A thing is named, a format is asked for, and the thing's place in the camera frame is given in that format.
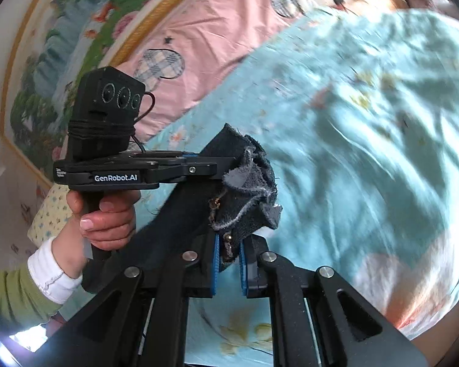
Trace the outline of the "person's left hand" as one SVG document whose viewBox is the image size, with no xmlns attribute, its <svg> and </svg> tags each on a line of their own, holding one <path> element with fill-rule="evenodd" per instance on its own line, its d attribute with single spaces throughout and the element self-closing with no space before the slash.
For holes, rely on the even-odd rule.
<svg viewBox="0 0 459 367">
<path fill-rule="evenodd" d="M 67 276 L 79 277 L 87 263 L 84 240 L 106 251 L 127 245 L 136 230 L 134 206 L 140 198 L 139 191 L 113 192 L 101 199 L 97 210 L 87 212 L 80 193 L 68 193 L 72 216 L 51 245 L 56 263 Z"/>
</svg>

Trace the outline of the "left forearm green sleeve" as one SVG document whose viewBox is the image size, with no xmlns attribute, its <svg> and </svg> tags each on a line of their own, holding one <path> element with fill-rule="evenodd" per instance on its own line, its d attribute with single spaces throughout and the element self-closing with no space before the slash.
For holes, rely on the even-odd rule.
<svg viewBox="0 0 459 367">
<path fill-rule="evenodd" d="M 46 323 L 80 286 L 54 258 L 52 239 L 18 269 L 0 271 L 0 330 L 13 334 Z"/>
</svg>

